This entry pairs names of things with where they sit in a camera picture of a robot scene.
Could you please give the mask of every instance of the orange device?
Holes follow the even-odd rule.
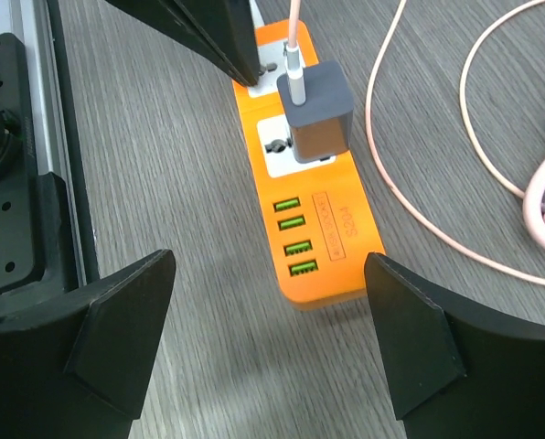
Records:
[[[280,289],[308,310],[365,295],[364,263],[384,247],[352,154],[300,164],[283,145],[290,128],[276,80],[287,29],[287,21],[256,29],[267,71],[256,87],[233,87]],[[305,66],[317,64],[303,23],[298,43]]]

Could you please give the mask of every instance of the gray wood grain surface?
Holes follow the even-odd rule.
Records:
[[[178,260],[155,371],[132,438],[402,438],[367,301],[294,311],[275,284],[230,80],[100,0],[65,0],[76,111],[103,274],[158,248]],[[520,204],[471,150],[457,90],[467,52],[517,0],[409,0],[379,75],[385,164],[472,249],[545,275]],[[261,0],[267,22],[288,0]],[[545,288],[493,273],[422,229],[380,180],[363,131],[368,75],[396,0],[304,1],[321,59],[357,96],[353,150],[387,252],[439,284],[545,324]],[[482,47],[476,130],[524,187],[545,156],[545,6]]]

